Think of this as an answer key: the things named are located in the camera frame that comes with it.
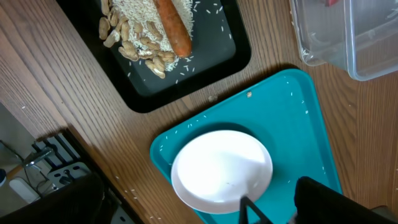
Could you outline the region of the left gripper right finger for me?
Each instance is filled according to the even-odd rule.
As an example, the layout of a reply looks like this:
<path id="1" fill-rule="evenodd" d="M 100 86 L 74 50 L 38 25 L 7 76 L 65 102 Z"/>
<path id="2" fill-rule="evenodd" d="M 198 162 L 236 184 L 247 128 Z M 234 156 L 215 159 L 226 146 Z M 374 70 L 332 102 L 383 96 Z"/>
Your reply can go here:
<path id="1" fill-rule="evenodd" d="M 306 176 L 296 183 L 294 204 L 297 209 L 296 223 L 394 223 Z"/>

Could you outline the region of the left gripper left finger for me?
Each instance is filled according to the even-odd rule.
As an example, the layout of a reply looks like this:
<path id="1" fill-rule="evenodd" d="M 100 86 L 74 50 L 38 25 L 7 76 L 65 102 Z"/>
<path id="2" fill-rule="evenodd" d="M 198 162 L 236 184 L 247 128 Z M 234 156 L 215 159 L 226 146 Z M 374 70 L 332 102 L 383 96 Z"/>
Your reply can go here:
<path id="1" fill-rule="evenodd" d="M 1 224 L 94 223 L 104 185 L 96 174 L 81 177 L 44 198 L 1 217 Z"/>

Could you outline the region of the red snack wrapper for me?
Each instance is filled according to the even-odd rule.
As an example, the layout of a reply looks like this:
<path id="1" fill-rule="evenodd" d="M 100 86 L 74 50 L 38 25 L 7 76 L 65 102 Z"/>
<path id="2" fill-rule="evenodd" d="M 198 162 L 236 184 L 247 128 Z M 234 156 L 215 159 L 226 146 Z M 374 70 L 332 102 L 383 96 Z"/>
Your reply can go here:
<path id="1" fill-rule="evenodd" d="M 325 6 L 331 7 L 332 5 L 336 4 L 339 0 L 325 0 Z"/>

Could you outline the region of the orange carrot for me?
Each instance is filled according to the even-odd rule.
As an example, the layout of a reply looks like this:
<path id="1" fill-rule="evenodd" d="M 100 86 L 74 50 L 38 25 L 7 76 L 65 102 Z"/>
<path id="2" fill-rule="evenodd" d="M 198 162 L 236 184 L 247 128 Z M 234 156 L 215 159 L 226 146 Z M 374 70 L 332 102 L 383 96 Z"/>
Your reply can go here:
<path id="1" fill-rule="evenodd" d="M 171 0 L 153 0 L 165 34 L 176 56 L 186 58 L 191 54 L 192 42 L 188 31 Z"/>

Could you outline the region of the white plate with food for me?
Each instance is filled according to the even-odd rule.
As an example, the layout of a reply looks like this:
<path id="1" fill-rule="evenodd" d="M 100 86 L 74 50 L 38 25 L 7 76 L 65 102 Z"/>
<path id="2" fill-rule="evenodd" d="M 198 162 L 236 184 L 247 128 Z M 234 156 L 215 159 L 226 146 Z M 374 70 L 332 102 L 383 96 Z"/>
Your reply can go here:
<path id="1" fill-rule="evenodd" d="M 241 131 L 219 130 L 188 142 L 171 168 L 180 200 L 204 213 L 239 210 L 242 197 L 258 200 L 270 185 L 273 163 L 265 146 Z"/>

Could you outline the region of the peanuts and rice food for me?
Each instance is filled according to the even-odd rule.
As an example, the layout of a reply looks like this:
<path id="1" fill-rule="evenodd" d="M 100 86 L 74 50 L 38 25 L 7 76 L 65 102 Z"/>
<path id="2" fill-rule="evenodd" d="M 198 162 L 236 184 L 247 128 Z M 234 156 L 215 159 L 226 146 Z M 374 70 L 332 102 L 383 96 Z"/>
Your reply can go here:
<path id="1" fill-rule="evenodd" d="M 99 39 L 137 65 L 137 75 L 149 87 L 163 88 L 198 75 L 236 53 L 231 30 L 219 1 L 174 0 L 192 42 L 191 54 L 173 52 L 154 2 L 99 1 Z"/>

